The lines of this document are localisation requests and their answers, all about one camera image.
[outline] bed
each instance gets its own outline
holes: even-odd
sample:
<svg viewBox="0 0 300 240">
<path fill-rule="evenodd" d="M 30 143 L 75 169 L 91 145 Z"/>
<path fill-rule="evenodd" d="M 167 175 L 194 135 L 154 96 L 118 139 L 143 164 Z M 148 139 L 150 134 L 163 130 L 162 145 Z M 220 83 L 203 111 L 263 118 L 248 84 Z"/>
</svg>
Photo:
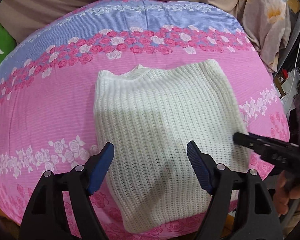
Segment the bed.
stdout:
<svg viewBox="0 0 300 240">
<path fill-rule="evenodd" d="M 100 70 L 171 69 L 211 58 L 226 74 L 248 131 L 289 141 L 272 77 L 239 22 L 216 7 L 100 0 L 30 35 L 0 65 L 0 208 L 20 224 L 44 171 L 68 172 L 98 154 L 92 109 Z M 254 153 L 249 160 L 263 179 L 273 168 Z M 204 216 L 131 234 L 105 181 L 90 200 L 110 240 L 185 235 L 197 231 Z M 67 194 L 64 205 L 79 236 Z"/>
</svg>

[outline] pink bedsheet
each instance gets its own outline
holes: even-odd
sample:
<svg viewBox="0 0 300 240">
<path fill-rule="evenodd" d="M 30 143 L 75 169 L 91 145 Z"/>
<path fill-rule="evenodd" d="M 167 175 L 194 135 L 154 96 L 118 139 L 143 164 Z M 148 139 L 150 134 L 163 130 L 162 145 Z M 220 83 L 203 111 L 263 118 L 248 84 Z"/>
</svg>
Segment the pink bedsheet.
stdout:
<svg viewBox="0 0 300 240">
<path fill-rule="evenodd" d="M 94 4 L 93 8 L 99 6 L 102 5 Z M 198 20 L 189 15 L 187 21 L 192 24 L 189 27 L 177 27 L 177 20 L 167 17 L 160 28 L 145 29 L 127 19 L 126 28 L 94 27 L 94 35 L 81 36 L 77 31 L 75 37 L 66 33 L 65 25 L 62 35 L 67 38 L 63 42 L 56 42 L 47 31 L 31 44 L 35 48 L 40 39 L 47 44 L 44 49 L 37 45 L 37 57 L 30 50 L 29 56 L 25 56 L 29 60 L 16 60 L 11 66 L 13 57 L 21 53 L 14 52 L 7 61 L 12 71 L 7 76 L 0 73 L 0 208 L 3 212 L 21 223 L 29 198 L 45 170 L 67 172 L 77 164 L 84 164 L 90 155 L 98 154 L 93 102 L 100 70 L 122 74 L 138 64 L 169 69 L 215 59 L 232 85 L 248 130 L 289 140 L 287 119 L 273 82 L 244 32 L 237 29 L 230 33 L 216 26 L 201 29 Z M 81 19 L 73 24 L 79 26 Z M 231 44 L 232 38 L 239 45 Z M 250 168 L 265 178 L 272 165 L 251 154 Z M 188 234 L 198 229 L 204 216 L 198 214 L 149 232 L 131 234 L 123 227 L 120 211 L 105 181 L 90 199 L 110 240 L 167 239 Z M 79 236 L 68 194 L 64 194 L 64 205 L 71 232 Z"/>
</svg>

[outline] knit texture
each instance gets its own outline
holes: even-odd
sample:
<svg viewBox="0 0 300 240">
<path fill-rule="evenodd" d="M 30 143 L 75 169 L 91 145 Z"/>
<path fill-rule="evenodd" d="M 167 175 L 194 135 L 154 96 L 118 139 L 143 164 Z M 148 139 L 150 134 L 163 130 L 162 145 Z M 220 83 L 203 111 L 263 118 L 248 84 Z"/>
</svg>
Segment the knit texture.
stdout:
<svg viewBox="0 0 300 240">
<path fill-rule="evenodd" d="M 189 141 L 216 163 L 248 169 L 247 149 L 232 141 L 247 130 L 215 60 L 171 70 L 139 66 L 120 76 L 101 71 L 94 115 L 99 147 L 115 147 L 106 179 L 131 233 L 208 209 L 211 197 L 186 154 Z"/>
</svg>

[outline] floral bedsheet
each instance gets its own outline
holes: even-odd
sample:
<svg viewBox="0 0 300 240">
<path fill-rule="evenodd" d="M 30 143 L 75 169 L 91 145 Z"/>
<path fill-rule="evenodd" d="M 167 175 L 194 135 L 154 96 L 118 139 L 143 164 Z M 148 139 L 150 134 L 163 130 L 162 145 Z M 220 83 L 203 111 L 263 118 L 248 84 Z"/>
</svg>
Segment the floral bedsheet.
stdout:
<svg viewBox="0 0 300 240">
<path fill-rule="evenodd" d="M 122 74 L 138 64 L 168 69 L 210 58 L 227 75 L 248 130 L 288 141 L 271 77 L 237 20 L 213 6 L 100 0 L 33 33 L 0 65 L 0 208 L 21 223 L 44 171 L 67 172 L 98 154 L 92 109 L 100 70 Z M 254 153 L 250 167 L 263 178 L 272 169 Z M 131 234 L 105 181 L 90 199 L 111 240 L 188 234 L 204 216 Z M 64 205 L 71 232 L 79 236 L 68 194 Z"/>
</svg>

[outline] cable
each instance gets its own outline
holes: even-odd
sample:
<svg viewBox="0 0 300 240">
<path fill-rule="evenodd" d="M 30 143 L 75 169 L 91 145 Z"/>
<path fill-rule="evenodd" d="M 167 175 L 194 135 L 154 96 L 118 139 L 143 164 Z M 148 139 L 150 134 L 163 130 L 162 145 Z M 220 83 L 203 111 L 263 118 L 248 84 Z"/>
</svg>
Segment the cable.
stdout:
<svg viewBox="0 0 300 240">
<path fill-rule="evenodd" d="M 289 89 L 289 92 L 288 92 L 288 94 L 287 94 L 287 99 L 286 99 L 286 101 L 284 102 L 283 107 L 285 107 L 285 104 L 286 104 L 286 102 L 288 101 L 290 92 L 291 92 L 292 87 L 293 87 L 293 85 L 294 85 L 295 74 L 296 74 L 296 67 L 297 67 L 297 61 L 298 61 L 298 56 L 299 56 L 299 51 L 300 51 L 300 40 L 299 40 L 298 52 L 297 52 L 297 57 L 296 57 L 296 62 L 295 62 L 295 68 L 294 68 L 294 77 L 293 77 L 293 79 L 292 79 L 291 88 Z M 289 113 L 289 110 L 290 110 L 291 106 L 292 106 L 292 103 L 291 103 L 291 105 L 290 105 L 290 107 L 289 107 L 288 112 L 286 113 L 286 115 Z"/>
</svg>

